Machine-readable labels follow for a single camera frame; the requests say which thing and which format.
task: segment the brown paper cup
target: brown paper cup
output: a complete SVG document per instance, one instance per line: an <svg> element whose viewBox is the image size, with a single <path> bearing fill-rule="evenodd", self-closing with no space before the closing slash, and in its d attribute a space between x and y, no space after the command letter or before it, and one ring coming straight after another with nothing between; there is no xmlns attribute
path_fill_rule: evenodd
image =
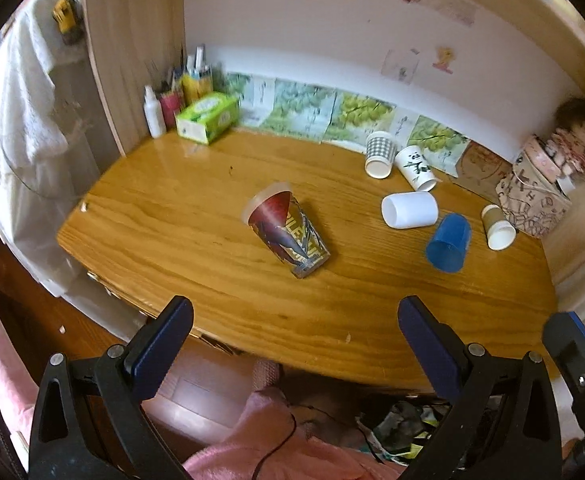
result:
<svg viewBox="0 0 585 480"><path fill-rule="evenodd" d="M256 194L242 219L297 278L304 278L330 257L289 184L277 182Z"/></svg>
<svg viewBox="0 0 585 480"><path fill-rule="evenodd" d="M481 221L489 247L493 251L506 249L515 241L517 230L506 220L504 212L498 205L487 205L481 212Z"/></svg>

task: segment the green tissue box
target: green tissue box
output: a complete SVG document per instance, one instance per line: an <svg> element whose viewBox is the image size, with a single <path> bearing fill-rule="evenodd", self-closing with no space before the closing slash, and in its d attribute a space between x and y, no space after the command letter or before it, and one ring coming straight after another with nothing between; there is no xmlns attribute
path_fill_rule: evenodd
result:
<svg viewBox="0 0 585 480"><path fill-rule="evenodd" d="M175 118L180 137L210 144L239 119L239 99L211 92L179 112Z"/></svg>

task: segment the desk surface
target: desk surface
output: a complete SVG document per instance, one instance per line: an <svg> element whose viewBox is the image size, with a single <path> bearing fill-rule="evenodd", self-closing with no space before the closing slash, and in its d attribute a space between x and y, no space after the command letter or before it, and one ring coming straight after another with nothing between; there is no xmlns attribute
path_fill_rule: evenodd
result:
<svg viewBox="0 0 585 480"><path fill-rule="evenodd" d="M292 184L332 253L303 280L240 219L275 181ZM543 351L556 300L541 244L519 234L489 250L479 218L487 202L442 182L440 218L463 214L473 238L463 269L439 272L424 252L434 226L400 231L381 219L381 199L409 190L399 171L371 179L361 154L327 144L233 130L205 147L171 133L116 162L58 241L141 310L156 316L184 295L202 332L324 375L428 388L397 327L397 303L410 294L466 343L517 358Z"/></svg>

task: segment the plastic cup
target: plastic cup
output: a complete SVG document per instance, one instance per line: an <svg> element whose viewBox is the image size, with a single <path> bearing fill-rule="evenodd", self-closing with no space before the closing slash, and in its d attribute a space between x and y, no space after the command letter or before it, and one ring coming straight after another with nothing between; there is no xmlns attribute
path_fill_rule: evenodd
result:
<svg viewBox="0 0 585 480"><path fill-rule="evenodd" d="M297 278L306 277L330 257L289 184L276 182L257 193L242 219Z"/></svg>
<svg viewBox="0 0 585 480"><path fill-rule="evenodd" d="M433 225L438 215L437 200L426 191L395 193L381 201L383 221L395 229Z"/></svg>
<svg viewBox="0 0 585 480"><path fill-rule="evenodd" d="M461 270L472 234L471 225L463 216L446 215L426 246L426 258L444 272Z"/></svg>
<svg viewBox="0 0 585 480"><path fill-rule="evenodd" d="M517 230L506 220L506 215L498 205L487 205L481 212L481 221L493 251L506 249L515 241Z"/></svg>
<svg viewBox="0 0 585 480"><path fill-rule="evenodd" d="M394 136L388 132L371 133L366 137L366 173L373 178L386 178L393 170L396 153Z"/></svg>
<svg viewBox="0 0 585 480"><path fill-rule="evenodd" d="M437 184L419 146L407 146L397 153L395 165L415 191L430 191Z"/></svg>

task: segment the blue gripper pad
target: blue gripper pad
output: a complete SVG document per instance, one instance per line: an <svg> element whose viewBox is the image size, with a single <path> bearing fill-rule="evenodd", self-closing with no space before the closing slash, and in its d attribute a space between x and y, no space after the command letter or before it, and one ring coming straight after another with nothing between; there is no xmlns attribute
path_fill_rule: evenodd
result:
<svg viewBox="0 0 585 480"><path fill-rule="evenodd" d="M152 399L192 330L192 304L175 296L150 325L144 326L128 344L125 368L132 380L132 396Z"/></svg>
<svg viewBox="0 0 585 480"><path fill-rule="evenodd" d="M455 333L448 326L439 323L416 296L409 296L399 302L397 319L399 328L435 393L454 404L461 394L461 370L448 352L440 334L442 328L448 329L453 335Z"/></svg>

